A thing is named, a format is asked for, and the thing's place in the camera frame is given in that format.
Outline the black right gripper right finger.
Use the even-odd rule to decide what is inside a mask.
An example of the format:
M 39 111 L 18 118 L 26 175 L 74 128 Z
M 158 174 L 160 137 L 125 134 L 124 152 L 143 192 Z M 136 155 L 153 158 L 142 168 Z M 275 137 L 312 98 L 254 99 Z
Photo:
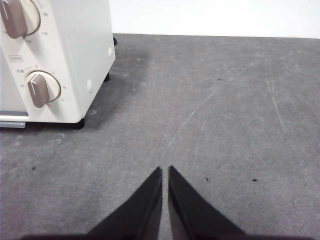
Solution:
M 240 240 L 248 237 L 209 204 L 174 166 L 168 168 L 168 204 L 175 240 Z

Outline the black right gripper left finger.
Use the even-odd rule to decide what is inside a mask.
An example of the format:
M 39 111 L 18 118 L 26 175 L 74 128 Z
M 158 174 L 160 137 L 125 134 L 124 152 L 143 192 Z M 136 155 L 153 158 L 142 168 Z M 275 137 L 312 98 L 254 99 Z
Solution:
M 157 240 L 162 194 L 163 171 L 157 167 L 126 202 L 87 235 L 95 240 Z

